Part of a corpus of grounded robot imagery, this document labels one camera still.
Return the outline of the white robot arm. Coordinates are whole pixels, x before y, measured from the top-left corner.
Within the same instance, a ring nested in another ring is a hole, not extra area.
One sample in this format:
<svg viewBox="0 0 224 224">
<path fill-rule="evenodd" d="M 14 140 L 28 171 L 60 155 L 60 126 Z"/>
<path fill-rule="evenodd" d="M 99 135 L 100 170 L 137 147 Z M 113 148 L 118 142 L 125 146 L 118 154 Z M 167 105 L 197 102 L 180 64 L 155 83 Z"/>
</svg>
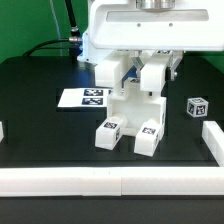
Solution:
<svg viewBox="0 0 224 224">
<path fill-rule="evenodd" d="M 81 59 L 113 50 L 224 51 L 224 0 L 88 0 Z"/>
</svg>

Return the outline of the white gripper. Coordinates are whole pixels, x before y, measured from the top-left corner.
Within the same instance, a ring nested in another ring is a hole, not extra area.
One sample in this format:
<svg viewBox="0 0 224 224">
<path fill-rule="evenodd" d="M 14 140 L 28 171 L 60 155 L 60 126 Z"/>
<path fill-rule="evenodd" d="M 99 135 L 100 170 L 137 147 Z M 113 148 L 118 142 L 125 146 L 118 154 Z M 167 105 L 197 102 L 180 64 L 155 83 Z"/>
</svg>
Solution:
<svg viewBox="0 0 224 224">
<path fill-rule="evenodd" d="M 171 9 L 139 9 L 136 0 L 95 0 L 89 11 L 89 38 L 96 48 L 172 51 L 170 78 L 183 51 L 224 50 L 224 0 L 176 0 Z M 131 60 L 144 64 L 140 51 Z"/>
</svg>

